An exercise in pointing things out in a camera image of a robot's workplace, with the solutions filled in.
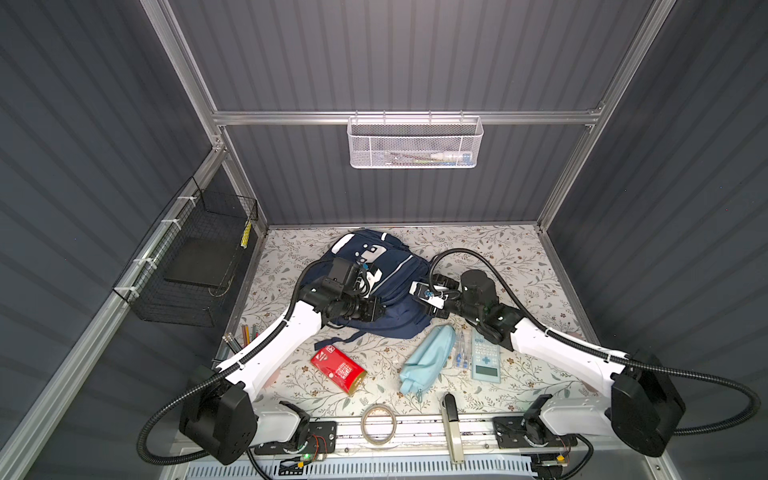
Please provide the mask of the blue pens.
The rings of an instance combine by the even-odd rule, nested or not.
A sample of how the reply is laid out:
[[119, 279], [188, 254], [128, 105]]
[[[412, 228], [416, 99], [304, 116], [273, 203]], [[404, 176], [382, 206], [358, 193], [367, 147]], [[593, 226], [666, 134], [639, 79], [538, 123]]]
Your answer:
[[472, 362], [471, 334], [465, 330], [456, 334], [453, 352], [455, 368], [468, 370]]

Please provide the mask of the navy blue backpack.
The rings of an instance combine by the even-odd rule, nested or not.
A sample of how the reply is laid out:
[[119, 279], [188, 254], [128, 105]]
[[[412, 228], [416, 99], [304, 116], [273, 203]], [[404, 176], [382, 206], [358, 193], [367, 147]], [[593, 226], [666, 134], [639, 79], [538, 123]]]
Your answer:
[[306, 285], [328, 275], [331, 261], [336, 258], [361, 265], [368, 279], [361, 286], [370, 293], [370, 299], [378, 301], [383, 312], [374, 320], [331, 319], [332, 325], [355, 332], [347, 338], [336, 336], [319, 341], [314, 345], [316, 350], [336, 343], [352, 343], [367, 334], [411, 339], [429, 326], [432, 319], [429, 309], [410, 293], [413, 283], [427, 280], [429, 262], [413, 253], [399, 238], [370, 229], [349, 232], [332, 244], [321, 256], [325, 263], [313, 267], [302, 283]]

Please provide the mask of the light blue calculator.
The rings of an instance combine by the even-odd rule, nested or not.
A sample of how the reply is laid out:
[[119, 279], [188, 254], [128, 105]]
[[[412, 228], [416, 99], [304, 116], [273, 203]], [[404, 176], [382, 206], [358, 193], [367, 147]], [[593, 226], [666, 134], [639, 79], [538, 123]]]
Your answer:
[[498, 345], [486, 340], [479, 332], [472, 332], [471, 376], [474, 380], [501, 382], [501, 356]]

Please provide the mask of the light blue pencil case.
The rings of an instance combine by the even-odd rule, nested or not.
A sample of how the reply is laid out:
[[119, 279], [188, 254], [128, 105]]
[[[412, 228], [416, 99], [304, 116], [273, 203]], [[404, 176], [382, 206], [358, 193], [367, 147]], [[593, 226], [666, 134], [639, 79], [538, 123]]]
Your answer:
[[421, 395], [431, 389], [448, 361], [456, 340], [450, 325], [434, 327], [414, 353], [406, 360], [400, 372], [403, 395]]

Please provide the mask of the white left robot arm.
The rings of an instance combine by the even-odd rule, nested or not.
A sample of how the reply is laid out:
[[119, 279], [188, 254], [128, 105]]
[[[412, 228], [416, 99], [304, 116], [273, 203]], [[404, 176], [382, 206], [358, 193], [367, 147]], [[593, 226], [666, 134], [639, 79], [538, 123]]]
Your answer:
[[[273, 374], [302, 343], [335, 318], [374, 320], [383, 306], [374, 296], [381, 270], [360, 260], [316, 260], [300, 273], [286, 310], [255, 341], [215, 370], [198, 371], [199, 382], [154, 413], [141, 428], [136, 451], [151, 465], [170, 466], [212, 456], [229, 465], [251, 447], [267, 419], [254, 407]], [[177, 406], [179, 431], [198, 451], [163, 456], [150, 451], [153, 428]]]

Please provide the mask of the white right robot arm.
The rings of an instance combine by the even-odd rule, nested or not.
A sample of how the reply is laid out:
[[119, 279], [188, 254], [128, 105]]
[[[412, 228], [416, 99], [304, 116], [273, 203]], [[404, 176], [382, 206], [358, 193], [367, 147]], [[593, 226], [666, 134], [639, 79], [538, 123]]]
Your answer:
[[[547, 436], [604, 436], [616, 438], [646, 457], [658, 458], [674, 437], [728, 430], [759, 412], [759, 395], [735, 380], [666, 367], [647, 350], [628, 354], [543, 324], [489, 260], [470, 249], [463, 252], [484, 267], [467, 270], [458, 280], [438, 275], [436, 267], [453, 253], [446, 250], [432, 259], [422, 280], [411, 284], [410, 294], [435, 314], [459, 316], [487, 341], [543, 360], [599, 395], [596, 400], [585, 401], [557, 400], [550, 394], [538, 397], [522, 421], [531, 444], [538, 446]], [[724, 420], [681, 427], [686, 405], [674, 378], [736, 391], [746, 397], [747, 404]]]

